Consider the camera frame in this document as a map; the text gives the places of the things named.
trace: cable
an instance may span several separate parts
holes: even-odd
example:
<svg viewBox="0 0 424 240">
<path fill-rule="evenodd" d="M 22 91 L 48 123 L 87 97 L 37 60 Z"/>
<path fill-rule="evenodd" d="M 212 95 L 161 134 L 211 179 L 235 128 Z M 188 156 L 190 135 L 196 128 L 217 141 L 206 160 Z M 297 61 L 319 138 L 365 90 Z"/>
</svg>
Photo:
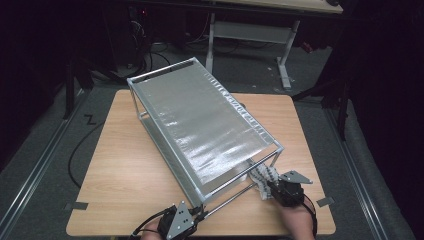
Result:
<svg viewBox="0 0 424 240">
<path fill-rule="evenodd" d="M 205 25 L 203 26 L 203 30 L 202 30 L 202 32 L 200 33 L 199 37 L 197 37 L 197 38 L 196 38 L 195 40 L 193 40 L 193 41 L 187 42 L 186 44 L 196 43 L 196 42 L 199 42 L 199 41 L 204 41 L 204 40 L 206 40 L 206 39 L 209 39 L 208 37 L 206 37 L 206 38 L 204 38 L 204 39 L 200 39 L 200 38 L 202 38 L 202 37 L 203 37 L 203 35 L 205 34 L 205 31 L 206 31 L 206 28 L 208 27 L 209 17 L 210 17 L 210 13 L 208 13 L 208 15 L 206 16 L 206 22 L 205 22 Z"/>
<path fill-rule="evenodd" d="M 103 124 L 105 124 L 105 121 L 103 121 L 102 123 L 100 123 L 99 125 L 97 125 L 95 128 L 91 129 L 90 132 L 88 132 L 77 144 L 77 146 L 74 148 L 74 150 L 71 153 L 71 156 L 68 159 L 68 175 L 71 178 L 72 182 L 81 189 L 81 184 L 79 184 L 74 176 L 72 175 L 72 171 L 71 171 L 71 163 L 72 163 L 72 158 L 75 155 L 75 152 L 78 150 L 78 148 L 81 146 L 81 144 L 85 141 L 85 139 L 87 139 L 96 129 L 98 129 L 100 126 L 102 126 Z"/>
<path fill-rule="evenodd" d="M 169 207 L 165 210 L 162 210 L 152 216 L 150 216 L 148 219 L 146 219 L 142 224 L 140 224 L 140 226 L 138 226 L 132 233 L 131 235 L 128 237 L 128 240 L 133 240 L 137 237 L 137 235 L 141 232 L 141 231 L 150 231 L 150 232 L 156 232 L 150 229 L 143 229 L 144 225 L 146 225 L 147 223 L 149 223 L 150 221 L 152 221 L 153 219 L 162 216 L 163 214 L 165 214 L 166 212 L 170 211 L 173 207 Z"/>
<path fill-rule="evenodd" d="M 143 29 L 143 26 L 141 26 L 141 24 L 140 23 L 138 23 L 137 21 L 134 21 L 134 20 L 132 20 L 131 21 L 131 23 L 132 24 L 134 24 L 136 27 L 134 27 L 134 30 L 135 30 L 135 37 L 137 37 L 137 35 L 138 35 L 138 32 L 140 31 L 140 29 L 142 30 L 141 31 L 141 36 L 142 37 L 144 37 L 144 29 Z"/>
<path fill-rule="evenodd" d="M 168 66 L 171 65 L 171 62 L 169 62 L 169 60 L 165 56 L 163 56 L 162 54 L 159 54 L 157 52 L 152 52 L 152 54 L 158 55 L 159 57 L 163 58 L 168 63 Z"/>
<path fill-rule="evenodd" d="M 314 209 L 312 211 L 312 209 L 310 209 L 304 202 L 299 201 L 297 198 L 295 198 L 287 189 L 284 188 L 284 191 L 296 202 L 298 202 L 299 204 L 301 204 L 303 207 L 306 208 L 306 210 L 309 212 L 309 214 L 311 215 L 312 218 L 312 234 L 314 235 L 314 237 L 316 237 L 317 235 L 317 231 L 318 231 L 318 220 L 317 220 L 317 214 L 316 214 L 316 210 L 315 210 L 315 206 L 314 203 L 311 201 L 311 199 L 306 195 L 303 194 L 303 196 L 305 196 L 308 201 L 311 203 L 312 208 Z"/>
<path fill-rule="evenodd" d="M 142 72 L 146 71 L 146 68 L 147 68 L 146 59 L 144 59 L 144 57 L 143 57 L 143 58 L 142 58 L 142 60 L 141 60 L 140 65 L 138 66 L 138 68 L 137 68 L 134 72 L 132 72 L 132 73 L 130 73 L 130 74 L 128 74 L 128 75 L 126 75 L 126 76 L 123 76 L 123 78 L 131 78 L 131 77 L 135 77 L 135 76 L 137 76 L 138 74 L 140 74 L 140 73 L 142 73 Z"/>
<path fill-rule="evenodd" d="M 207 44 L 204 44 L 203 47 L 193 47 L 193 45 L 198 44 L 198 43 L 201 43 L 201 42 L 206 41 L 206 40 L 208 40 L 208 38 L 202 39 L 201 41 L 197 41 L 195 43 L 193 42 L 191 44 L 186 44 L 186 47 L 188 47 L 190 49 L 193 49 L 193 50 L 203 50 L 203 49 L 205 49 L 205 48 L 208 47 Z"/>
<path fill-rule="evenodd" d="M 215 52 L 218 52 L 218 53 L 229 54 L 229 53 L 236 51 L 238 49 L 239 45 L 240 45 L 240 41 L 236 40 L 236 46 L 234 46 L 234 48 L 229 50 L 229 51 L 219 51 L 215 47 L 213 49 L 214 49 Z"/>
<path fill-rule="evenodd" d="M 150 51 L 150 49 L 149 49 L 149 57 L 150 57 L 150 70 L 149 70 L 149 72 L 151 72 L 153 70 L 153 57 L 152 57 L 152 51 Z"/>
</svg>

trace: gray carpet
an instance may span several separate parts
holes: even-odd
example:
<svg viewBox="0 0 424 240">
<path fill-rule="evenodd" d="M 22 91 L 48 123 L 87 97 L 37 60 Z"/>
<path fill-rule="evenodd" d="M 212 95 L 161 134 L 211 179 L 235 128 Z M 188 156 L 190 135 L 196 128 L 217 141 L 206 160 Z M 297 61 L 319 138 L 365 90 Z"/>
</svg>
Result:
<svg viewBox="0 0 424 240">
<path fill-rule="evenodd" d="M 331 50 L 318 50 L 311 54 L 297 48 L 292 50 L 287 62 L 293 85 L 291 91 L 282 90 L 273 58 L 252 56 L 250 52 L 251 48 L 245 47 L 236 49 L 231 54 L 216 54 L 213 74 L 230 92 L 293 95 L 306 90 L 314 85 Z M 160 53 L 171 63 L 193 56 L 203 63 L 205 59 L 204 49 L 183 51 L 169 46 Z M 154 69 L 167 65 L 166 61 L 159 56 L 153 55 L 153 60 Z M 120 73 L 126 74 L 126 71 L 131 70 L 124 69 Z M 121 88 L 127 87 L 109 81 L 96 80 L 94 89 L 86 95 L 86 100 L 69 123 L 47 171 L 7 239 L 80 239 L 66 234 L 70 211 L 63 208 L 66 203 L 74 202 L 78 195 L 78 188 L 68 176 L 68 160 L 84 136 L 106 119 L 114 94 Z M 55 104 L 34 125 L 30 136 L 12 162 L 1 173 L 0 216 L 5 216 L 50 138 L 63 123 L 64 99 L 64 91 L 62 91 L 57 95 Z M 330 209 L 336 223 L 336 233 L 330 236 L 319 236 L 318 239 L 374 239 L 355 189 L 352 187 L 344 155 L 324 110 L 321 109 L 316 98 L 296 102 L 295 106 L 324 191 L 327 196 L 335 200 Z M 347 144 L 360 169 L 361 176 L 367 183 L 377 211 L 381 214 L 388 239 L 414 239 L 373 163 L 351 108 L 350 111 L 346 125 Z M 83 181 L 100 133 L 101 126 L 88 135 L 72 158 L 71 169 L 79 183 Z"/>
</svg>

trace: desk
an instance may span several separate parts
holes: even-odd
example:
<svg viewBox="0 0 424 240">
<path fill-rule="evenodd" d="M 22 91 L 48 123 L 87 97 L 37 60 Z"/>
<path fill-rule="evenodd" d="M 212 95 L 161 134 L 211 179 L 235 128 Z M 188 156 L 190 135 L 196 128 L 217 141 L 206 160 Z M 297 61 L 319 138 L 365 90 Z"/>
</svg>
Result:
<svg viewBox="0 0 424 240">
<path fill-rule="evenodd" d="M 249 112 L 285 147 L 276 167 L 280 173 L 297 170 L 314 181 L 305 193 L 324 198 L 296 110 L 289 96 L 234 94 Z M 101 133 L 67 233 L 71 236 L 128 236 L 141 222 L 185 195 L 138 120 L 129 90 L 118 91 Z M 328 206 L 317 208 L 318 234 L 332 234 L 335 224 Z M 198 226 L 197 236 L 282 235 L 282 226 L 271 201 L 262 201 L 256 190 L 211 215 Z"/>
<path fill-rule="evenodd" d="M 340 6 L 331 6 L 323 0 L 218 0 L 216 2 L 245 4 L 259 7 L 283 8 L 291 10 L 308 10 L 321 13 L 341 14 L 343 9 Z M 271 27 L 262 25 L 231 23 L 227 21 L 216 21 L 215 14 L 212 14 L 209 27 L 209 48 L 206 56 L 206 69 L 213 72 L 213 41 L 215 37 L 234 38 L 240 40 L 261 41 L 284 44 L 285 48 L 281 56 L 277 58 L 278 70 L 281 82 L 285 90 L 291 90 L 290 79 L 287 74 L 285 63 L 289 56 L 290 49 L 296 37 L 300 21 L 296 19 L 291 28 Z"/>
</svg>

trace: aluminum frame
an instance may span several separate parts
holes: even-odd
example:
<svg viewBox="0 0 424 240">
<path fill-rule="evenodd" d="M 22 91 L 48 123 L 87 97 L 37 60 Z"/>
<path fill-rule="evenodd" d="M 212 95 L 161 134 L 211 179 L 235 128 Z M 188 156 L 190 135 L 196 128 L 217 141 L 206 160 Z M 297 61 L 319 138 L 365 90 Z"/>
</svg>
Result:
<svg viewBox="0 0 424 240">
<path fill-rule="evenodd" d="M 127 82 L 131 90 L 131 95 L 139 120 L 144 125 L 152 140 L 155 142 L 158 150 L 161 152 L 164 160 L 168 164 L 192 206 L 197 207 L 205 205 L 215 200 L 217 197 L 221 196 L 223 193 L 227 192 L 236 184 L 244 180 L 244 177 L 249 171 L 269 159 L 273 159 L 270 165 L 274 165 L 275 161 L 284 149 L 284 147 L 247 112 L 247 110 L 244 108 L 243 110 L 240 110 L 242 105 L 236 101 L 232 95 L 228 93 L 228 91 L 226 91 L 226 89 L 200 64 L 196 58 L 191 58 L 150 73 L 129 78 L 127 79 Z M 158 112 L 158 107 L 152 104 L 155 103 L 155 101 L 157 103 L 157 101 L 159 101 L 157 99 L 162 99 L 161 97 L 156 96 L 164 94 L 161 90 L 163 88 L 161 87 L 166 86 L 167 88 L 181 88 L 181 85 L 183 85 L 183 87 L 187 88 L 184 88 L 183 90 L 185 93 L 188 93 L 187 91 L 199 90 L 190 89 L 193 88 L 191 87 L 191 84 L 203 84 L 202 86 L 206 86 L 208 91 L 202 93 L 202 96 L 215 94 L 210 99 L 214 100 L 217 98 L 220 103 L 224 103 L 224 107 L 227 107 L 230 110 L 233 109 L 228 111 L 228 115 L 226 116 L 232 117 L 234 114 L 239 114 L 240 116 L 237 115 L 234 117 L 238 120 L 242 119 L 245 121 L 242 121 L 243 124 L 253 124 L 251 132 L 256 134 L 257 138 L 262 139 L 266 143 L 264 145 L 267 145 L 267 147 L 263 147 L 260 152 L 246 156 L 246 158 L 242 159 L 243 161 L 236 163 L 230 170 L 207 183 L 202 182 L 202 179 L 197 174 L 198 172 L 196 172 L 193 164 L 190 162 L 192 159 L 189 159 L 187 155 L 181 151 L 181 146 L 178 145 L 178 139 L 174 138 L 174 132 L 169 130 L 169 126 L 165 126 L 166 124 L 164 125 L 163 122 L 161 122 L 164 115 L 166 116 L 166 113 L 161 111 Z M 181 98 L 184 98 L 184 92 L 180 93 Z M 189 103 L 190 101 L 192 101 L 192 99 L 189 99 L 188 102 L 182 100 L 182 103 Z M 190 109 L 190 111 L 208 111 L 204 109 L 204 105 L 201 105 L 200 107 L 201 109 L 193 108 Z M 205 136 L 208 136 L 207 134 L 210 134 L 210 132 L 207 132 L 207 130 L 205 131 L 204 129 L 208 129 L 208 126 L 201 127 L 196 131 L 199 131 L 200 136 L 202 136 L 202 134 L 206 134 Z M 245 192 L 251 187 L 252 186 L 248 186 L 240 192 Z M 219 206 L 219 208 L 231 202 L 235 196 L 225 201 L 221 206 Z"/>
</svg>

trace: black cable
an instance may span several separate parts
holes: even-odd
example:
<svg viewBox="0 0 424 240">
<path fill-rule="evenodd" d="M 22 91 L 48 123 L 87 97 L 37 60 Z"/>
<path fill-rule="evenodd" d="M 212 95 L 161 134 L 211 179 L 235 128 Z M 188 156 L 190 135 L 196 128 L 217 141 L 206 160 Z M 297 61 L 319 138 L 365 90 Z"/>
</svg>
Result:
<svg viewBox="0 0 424 240">
<path fill-rule="evenodd" d="M 229 51 L 220 51 L 220 50 L 218 50 L 216 47 L 219 47 L 219 46 L 214 46 L 214 51 L 215 52 L 217 52 L 217 53 L 223 53 L 223 54 L 229 54 L 229 53 L 232 53 L 232 52 L 234 52 L 234 51 L 236 51 L 237 49 L 238 49 L 238 47 L 239 47 L 239 45 L 240 45 L 240 41 L 238 41 L 238 40 L 236 40 L 236 45 L 234 46 L 234 48 L 233 49 L 231 49 L 231 50 L 229 50 Z"/>
<path fill-rule="evenodd" d="M 209 39 L 209 37 L 204 37 L 203 39 L 202 39 L 202 37 L 203 37 L 203 35 L 205 34 L 206 29 L 207 29 L 207 27 L 208 27 L 208 23 L 209 23 L 209 18 L 210 18 L 210 16 L 211 16 L 211 14 L 210 14 L 210 13 L 208 13 L 208 15 L 206 16 L 205 25 L 203 26 L 203 30 L 202 30 L 202 32 L 199 34 L 199 37 L 197 37 L 197 38 L 196 38 L 196 39 L 194 39 L 193 41 L 187 42 L 186 44 L 197 43 L 197 42 L 201 42 L 201 41 L 204 41 L 204 40 L 206 40 L 206 39 Z"/>
<path fill-rule="evenodd" d="M 151 72 L 153 70 L 153 57 L 152 57 L 152 51 L 149 50 L 149 57 L 150 57 L 150 70 Z"/>
<path fill-rule="evenodd" d="M 314 235 L 314 237 L 316 237 L 317 235 L 317 231 L 318 231 L 318 220 L 317 220 L 317 214 L 316 214 L 316 210 L 315 210 L 315 206 L 314 203 L 311 201 L 311 199 L 306 196 L 306 194 L 303 194 L 303 196 L 305 196 L 308 201 L 311 203 L 314 211 L 312 211 L 312 209 L 310 209 L 304 202 L 299 201 L 296 197 L 294 197 L 287 189 L 284 188 L 284 191 L 296 202 L 298 202 L 300 205 L 302 205 L 303 207 L 306 208 L 306 210 L 309 212 L 309 214 L 311 215 L 312 218 L 312 234 Z"/>
<path fill-rule="evenodd" d="M 206 41 L 206 40 L 209 40 L 209 37 L 199 38 L 199 39 L 197 39 L 197 40 L 193 40 L 193 41 L 190 41 L 190 42 L 186 42 L 186 44 L 187 44 L 187 45 L 190 45 L 190 44 L 196 44 L 196 43 L 204 42 L 204 41 Z"/>
<path fill-rule="evenodd" d="M 79 61 L 80 61 L 80 63 L 84 64 L 88 69 L 96 69 L 102 75 L 108 77 L 109 79 L 111 79 L 111 80 L 113 80 L 117 83 L 126 83 L 124 78 L 110 72 L 108 69 L 106 69 L 106 68 L 104 68 L 100 65 L 97 65 L 94 62 L 91 62 L 91 61 L 84 59 L 84 58 L 80 58 Z"/>
<path fill-rule="evenodd" d="M 159 54 L 157 52 L 152 52 L 152 54 L 157 55 L 157 56 L 163 58 L 168 63 L 168 66 L 171 65 L 171 62 L 169 62 L 169 60 L 165 56 L 163 56 L 162 54 Z"/>
<path fill-rule="evenodd" d="M 208 47 L 208 44 L 204 44 L 203 47 L 193 47 L 192 45 L 199 44 L 199 43 L 204 42 L 205 40 L 208 40 L 208 39 L 209 38 L 205 38 L 205 39 L 202 39 L 201 41 L 198 41 L 198 42 L 195 42 L 195 43 L 186 43 L 186 47 L 193 49 L 193 50 L 203 50 L 203 49 Z"/>
<path fill-rule="evenodd" d="M 132 73 L 126 75 L 126 76 L 123 76 L 123 78 L 131 78 L 131 77 L 135 77 L 135 76 L 139 75 L 140 73 L 146 71 L 146 68 L 147 68 L 146 65 L 147 65 L 146 59 L 144 59 L 144 57 L 143 57 L 138 68 L 134 72 L 132 72 Z"/>
<path fill-rule="evenodd" d="M 131 235 L 128 237 L 128 240 L 133 240 L 133 239 L 135 239 L 136 237 L 137 237 L 137 235 L 141 232 L 141 231 L 150 231 L 150 232 L 155 232 L 155 231 L 153 231 L 153 230 L 150 230 L 150 229 L 143 229 L 143 227 L 144 227 L 144 225 L 146 225 L 147 223 L 149 223 L 150 221 L 152 221 L 153 219 L 155 219 L 155 218 L 157 218 L 157 217 L 159 217 L 159 216 L 162 216 L 163 214 L 165 214 L 166 212 L 168 212 L 170 209 L 171 209 L 172 207 L 170 207 L 170 208 L 167 208 L 167 209 L 165 209 L 165 210 L 162 210 L 162 211 L 160 211 L 160 212 L 158 212 L 158 213 L 156 213 L 156 214 L 154 214 L 154 215 L 152 215 L 152 216 L 150 216 L 148 219 L 146 219 L 142 224 L 140 224 L 140 226 L 138 226 L 132 233 L 131 233 Z"/>
<path fill-rule="evenodd" d="M 78 150 L 78 148 L 81 146 L 81 144 L 85 141 L 85 139 L 87 139 L 96 129 L 98 129 L 100 126 L 102 126 L 105 122 L 103 121 L 102 123 L 100 123 L 99 125 L 97 125 L 95 128 L 91 129 L 90 132 L 88 132 L 77 144 L 77 146 L 74 148 L 74 150 L 72 151 L 71 156 L 68 159 L 68 175 L 71 178 L 72 182 L 78 187 L 81 188 L 81 184 L 79 184 L 74 176 L 72 175 L 72 171 L 71 171 L 71 163 L 72 163 L 72 158 L 74 157 L 76 151 Z"/>
</svg>

